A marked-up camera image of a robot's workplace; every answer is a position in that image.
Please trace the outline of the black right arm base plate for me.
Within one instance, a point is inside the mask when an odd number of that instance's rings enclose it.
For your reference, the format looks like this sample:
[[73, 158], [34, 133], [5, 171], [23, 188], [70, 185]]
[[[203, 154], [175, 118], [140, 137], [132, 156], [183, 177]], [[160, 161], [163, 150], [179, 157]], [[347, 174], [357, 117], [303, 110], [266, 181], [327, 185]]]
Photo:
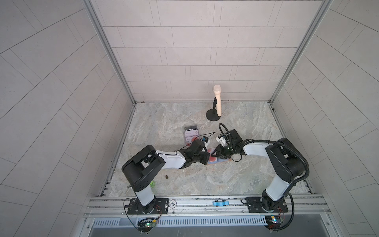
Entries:
[[245, 197], [241, 203], [248, 207], [249, 213], [279, 213], [288, 212], [284, 198], [272, 201], [269, 197]]

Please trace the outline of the pink red credit card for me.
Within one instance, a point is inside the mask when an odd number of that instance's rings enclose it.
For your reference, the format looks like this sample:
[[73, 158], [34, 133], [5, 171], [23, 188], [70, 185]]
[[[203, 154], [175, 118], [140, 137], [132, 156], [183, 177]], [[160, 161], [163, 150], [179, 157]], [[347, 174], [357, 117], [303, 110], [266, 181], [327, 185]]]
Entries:
[[220, 160], [217, 158], [217, 157], [213, 157], [212, 155], [210, 155], [209, 157], [209, 160], [208, 160], [208, 165], [211, 165], [211, 164], [216, 164], [220, 162]]

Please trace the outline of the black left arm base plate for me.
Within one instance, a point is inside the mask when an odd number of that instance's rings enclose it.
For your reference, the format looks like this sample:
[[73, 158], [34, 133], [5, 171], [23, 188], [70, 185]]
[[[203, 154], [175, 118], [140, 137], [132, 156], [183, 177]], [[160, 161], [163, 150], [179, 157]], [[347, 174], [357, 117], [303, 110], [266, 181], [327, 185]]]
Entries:
[[129, 204], [125, 204], [128, 215], [156, 215], [167, 214], [169, 207], [168, 198], [154, 198], [148, 205], [143, 206], [137, 198], [131, 199]]

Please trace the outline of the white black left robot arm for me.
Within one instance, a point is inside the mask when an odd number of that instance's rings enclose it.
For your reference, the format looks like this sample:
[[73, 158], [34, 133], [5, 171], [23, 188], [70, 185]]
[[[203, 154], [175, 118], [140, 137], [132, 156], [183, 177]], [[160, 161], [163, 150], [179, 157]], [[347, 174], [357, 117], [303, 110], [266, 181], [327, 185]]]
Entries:
[[203, 137], [190, 143], [188, 148], [175, 152], [163, 152], [148, 145], [127, 161], [121, 168], [129, 186], [142, 207], [155, 205], [156, 197], [150, 183], [162, 169], [184, 169], [193, 163], [206, 165], [210, 153], [207, 152], [209, 139]]

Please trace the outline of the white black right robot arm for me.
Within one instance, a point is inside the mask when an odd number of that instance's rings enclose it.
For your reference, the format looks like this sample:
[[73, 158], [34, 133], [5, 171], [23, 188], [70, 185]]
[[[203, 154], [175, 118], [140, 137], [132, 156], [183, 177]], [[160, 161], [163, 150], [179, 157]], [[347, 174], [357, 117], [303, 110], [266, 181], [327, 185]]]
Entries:
[[266, 157], [271, 162], [275, 177], [264, 190], [262, 199], [278, 201], [287, 196], [290, 190], [310, 174], [309, 163], [287, 138], [278, 141], [243, 140], [235, 129], [220, 134], [216, 141], [218, 147], [212, 156], [230, 159], [233, 155]]

